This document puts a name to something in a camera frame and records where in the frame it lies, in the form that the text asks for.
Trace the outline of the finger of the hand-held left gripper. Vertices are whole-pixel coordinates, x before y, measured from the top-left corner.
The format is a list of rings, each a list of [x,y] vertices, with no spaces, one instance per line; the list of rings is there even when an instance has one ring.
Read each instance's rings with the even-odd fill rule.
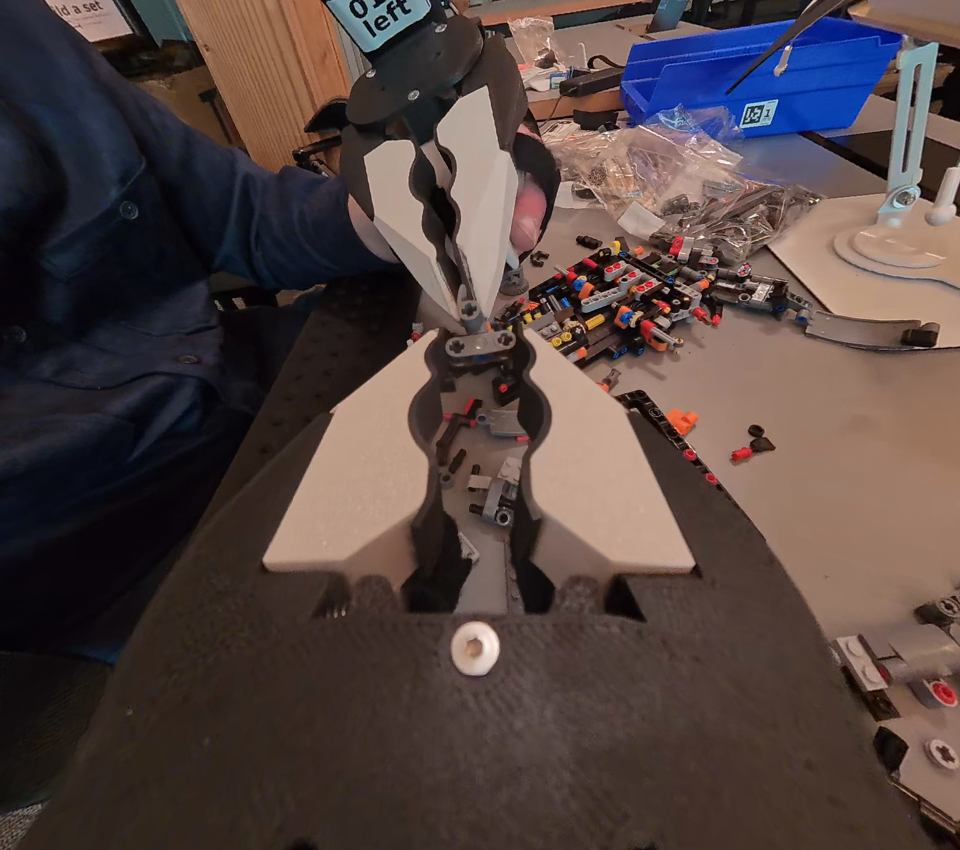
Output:
[[[364,158],[373,223],[426,296],[438,321],[463,329],[465,278],[455,243],[454,167],[433,141],[387,140]]]
[[[519,177],[501,148],[487,87],[462,96],[438,122],[435,142],[451,164],[447,186],[462,278],[484,316],[494,308],[505,268]]]

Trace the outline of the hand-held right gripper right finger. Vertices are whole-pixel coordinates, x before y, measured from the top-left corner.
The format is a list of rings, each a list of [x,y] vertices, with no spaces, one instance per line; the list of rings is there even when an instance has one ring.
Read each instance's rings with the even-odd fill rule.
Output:
[[[528,436],[511,528],[523,610],[546,613],[570,582],[605,602],[618,580],[687,577],[696,560],[618,401],[536,331],[513,350]]]

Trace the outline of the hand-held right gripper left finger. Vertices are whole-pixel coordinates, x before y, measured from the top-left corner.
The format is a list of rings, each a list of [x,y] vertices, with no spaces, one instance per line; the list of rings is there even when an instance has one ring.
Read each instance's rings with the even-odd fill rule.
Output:
[[[435,437],[449,334],[431,330],[342,400],[262,562],[269,572],[382,577],[414,612],[460,598],[460,539]]]

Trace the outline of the black lego frame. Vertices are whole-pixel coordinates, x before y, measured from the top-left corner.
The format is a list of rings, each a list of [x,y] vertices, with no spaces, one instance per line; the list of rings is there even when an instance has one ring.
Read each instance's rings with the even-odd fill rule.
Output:
[[[710,470],[706,463],[701,459],[696,450],[680,434],[677,427],[671,423],[666,413],[649,394],[642,389],[634,389],[614,397],[628,412],[636,412],[647,420],[677,451],[681,456],[701,474],[703,479],[719,491],[725,490],[723,484],[720,484],[717,476]]]

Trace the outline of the dark grey lego connector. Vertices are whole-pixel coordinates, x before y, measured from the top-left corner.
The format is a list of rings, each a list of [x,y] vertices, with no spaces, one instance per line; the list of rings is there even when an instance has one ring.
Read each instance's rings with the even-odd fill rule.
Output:
[[[473,368],[503,360],[518,342],[517,334],[506,327],[494,327],[479,304],[470,297],[459,300],[462,333],[452,335],[444,350],[454,369]]]

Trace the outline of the lego car chassis assembly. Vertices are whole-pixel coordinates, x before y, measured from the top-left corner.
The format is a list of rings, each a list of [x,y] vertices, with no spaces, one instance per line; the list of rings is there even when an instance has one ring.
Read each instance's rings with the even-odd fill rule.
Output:
[[[714,299],[720,261],[712,249],[629,248],[625,239],[594,248],[586,257],[504,306],[495,326],[539,334],[579,368],[600,358],[685,347],[690,323],[717,326]]]

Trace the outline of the lego subassembly with curved panel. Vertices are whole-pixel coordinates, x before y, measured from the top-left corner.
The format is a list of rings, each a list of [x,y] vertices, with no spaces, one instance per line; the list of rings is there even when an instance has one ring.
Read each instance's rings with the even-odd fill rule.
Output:
[[[918,320],[879,320],[834,315],[814,307],[790,290],[787,281],[753,274],[744,264],[720,268],[713,281],[713,297],[751,311],[798,325],[816,340],[871,352],[933,349],[939,345],[938,323]]]

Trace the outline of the person's left forearm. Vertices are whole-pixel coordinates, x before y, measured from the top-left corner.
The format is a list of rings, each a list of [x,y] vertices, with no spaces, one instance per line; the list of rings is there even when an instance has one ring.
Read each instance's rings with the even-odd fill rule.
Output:
[[[264,289],[305,291],[401,266],[339,177],[266,172],[236,157],[217,167],[209,187],[218,220],[216,270]]]

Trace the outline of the person's left hand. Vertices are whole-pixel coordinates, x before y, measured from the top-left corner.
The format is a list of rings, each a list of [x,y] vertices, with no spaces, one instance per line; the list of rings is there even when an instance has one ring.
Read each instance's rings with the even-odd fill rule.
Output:
[[[517,253],[536,247],[545,215],[545,193],[531,177],[525,179],[515,198],[510,228],[510,242]]]

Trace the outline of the small clear plastic bag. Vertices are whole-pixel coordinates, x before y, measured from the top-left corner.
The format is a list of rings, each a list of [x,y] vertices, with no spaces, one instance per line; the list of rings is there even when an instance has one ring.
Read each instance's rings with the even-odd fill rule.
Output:
[[[508,24],[510,34],[526,65],[540,69],[556,66],[558,55],[551,16],[512,17]]]

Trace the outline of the black perforated mat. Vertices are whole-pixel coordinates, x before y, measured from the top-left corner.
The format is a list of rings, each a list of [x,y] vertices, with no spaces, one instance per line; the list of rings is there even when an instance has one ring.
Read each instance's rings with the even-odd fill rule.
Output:
[[[331,281],[266,316],[238,317],[255,331],[269,368],[264,399],[201,519],[205,523],[317,418],[398,356],[422,291],[404,270]]]

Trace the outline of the wooden desk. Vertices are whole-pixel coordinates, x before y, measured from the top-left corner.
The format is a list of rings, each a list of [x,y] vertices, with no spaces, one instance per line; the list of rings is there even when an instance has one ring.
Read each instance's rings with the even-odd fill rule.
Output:
[[[490,28],[523,17],[567,16],[651,2],[652,0],[498,0],[472,5],[463,14],[480,20],[485,27]]]

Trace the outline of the black power adapter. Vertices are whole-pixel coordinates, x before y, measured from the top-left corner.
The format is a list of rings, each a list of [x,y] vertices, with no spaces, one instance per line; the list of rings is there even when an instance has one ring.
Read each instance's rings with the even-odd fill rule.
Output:
[[[619,89],[625,67],[617,65],[605,54],[591,56],[585,69],[575,68],[571,76],[558,85],[562,97],[582,98],[611,89]]]

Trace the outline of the person's torso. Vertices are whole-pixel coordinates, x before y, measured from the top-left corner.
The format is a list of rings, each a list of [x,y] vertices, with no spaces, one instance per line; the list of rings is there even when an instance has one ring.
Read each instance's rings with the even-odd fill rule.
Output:
[[[2,651],[111,658],[270,387],[210,290],[212,176],[266,170],[43,0],[1,10]]]

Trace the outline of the white book stand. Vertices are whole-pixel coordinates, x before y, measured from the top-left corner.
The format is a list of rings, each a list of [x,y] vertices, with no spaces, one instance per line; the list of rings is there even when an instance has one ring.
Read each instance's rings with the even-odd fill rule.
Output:
[[[904,36],[885,195],[825,199],[769,249],[835,315],[932,321],[938,346],[956,349],[958,166],[933,201],[919,183],[937,52],[958,46],[958,0],[866,0],[853,16]]]

